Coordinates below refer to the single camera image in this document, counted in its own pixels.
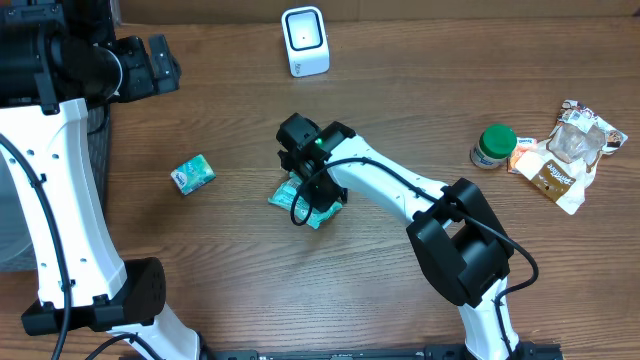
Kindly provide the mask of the teal snack packet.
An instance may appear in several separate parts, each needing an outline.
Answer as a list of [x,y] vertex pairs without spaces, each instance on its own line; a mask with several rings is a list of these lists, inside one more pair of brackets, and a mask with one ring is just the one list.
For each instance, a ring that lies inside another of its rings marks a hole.
[[[289,179],[283,182],[277,188],[275,193],[268,199],[268,202],[272,205],[276,205],[287,211],[290,211],[293,205],[294,196],[297,192],[297,188],[301,184],[302,180],[294,172],[290,172]],[[306,225],[309,225],[313,229],[317,230],[323,222],[329,220],[339,210],[341,210],[342,207],[343,205],[340,202],[336,201],[326,211],[319,211],[314,208],[311,212],[311,215],[306,221]],[[303,199],[302,196],[300,196],[294,210],[295,217],[299,221],[301,221],[307,217],[308,213],[309,204]]]

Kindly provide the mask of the teal white small box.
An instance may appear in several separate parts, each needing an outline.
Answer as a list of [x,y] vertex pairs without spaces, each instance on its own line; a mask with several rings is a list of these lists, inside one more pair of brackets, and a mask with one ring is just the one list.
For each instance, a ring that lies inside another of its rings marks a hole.
[[215,179],[216,174],[205,157],[198,154],[174,169],[170,177],[183,195],[189,195]]

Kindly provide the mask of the green lid jar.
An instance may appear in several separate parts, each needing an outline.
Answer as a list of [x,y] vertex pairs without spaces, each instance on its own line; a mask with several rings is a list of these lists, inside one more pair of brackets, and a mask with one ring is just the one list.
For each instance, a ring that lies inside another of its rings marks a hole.
[[487,127],[470,150],[471,162],[482,169],[503,166],[517,145],[513,129],[504,124]]

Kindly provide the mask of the orange small box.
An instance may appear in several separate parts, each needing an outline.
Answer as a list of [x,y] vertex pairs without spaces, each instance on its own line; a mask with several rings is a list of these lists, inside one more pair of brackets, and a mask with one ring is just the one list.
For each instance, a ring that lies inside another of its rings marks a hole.
[[507,171],[512,174],[519,174],[515,164],[524,153],[535,148],[537,143],[538,140],[532,137],[518,137],[516,146],[507,161]]

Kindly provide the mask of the beige plastic pouch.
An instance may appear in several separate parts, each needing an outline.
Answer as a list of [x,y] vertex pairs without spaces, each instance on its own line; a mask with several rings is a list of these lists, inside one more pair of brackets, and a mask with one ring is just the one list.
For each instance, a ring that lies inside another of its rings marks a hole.
[[524,176],[567,214],[585,202],[600,159],[615,153],[628,136],[576,100],[565,100],[549,137],[515,164]]

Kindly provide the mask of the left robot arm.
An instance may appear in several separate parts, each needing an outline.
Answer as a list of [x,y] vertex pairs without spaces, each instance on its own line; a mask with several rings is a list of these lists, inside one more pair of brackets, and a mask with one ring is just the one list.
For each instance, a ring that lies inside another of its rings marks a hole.
[[126,340],[145,359],[207,359],[166,301],[159,259],[123,260],[108,232],[88,147],[93,109],[176,91],[166,39],[118,38],[107,1],[1,5],[1,153],[37,260],[31,336],[75,329]]

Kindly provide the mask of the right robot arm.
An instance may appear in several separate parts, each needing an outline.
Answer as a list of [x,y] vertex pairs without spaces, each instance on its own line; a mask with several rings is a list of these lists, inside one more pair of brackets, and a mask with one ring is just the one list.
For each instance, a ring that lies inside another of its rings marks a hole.
[[467,354],[518,358],[519,337],[504,295],[514,248],[475,184],[461,178],[447,185],[418,175],[339,122],[320,128],[295,113],[276,139],[282,168],[302,181],[295,201],[325,212],[355,191],[388,211],[405,226],[425,278],[458,307]]

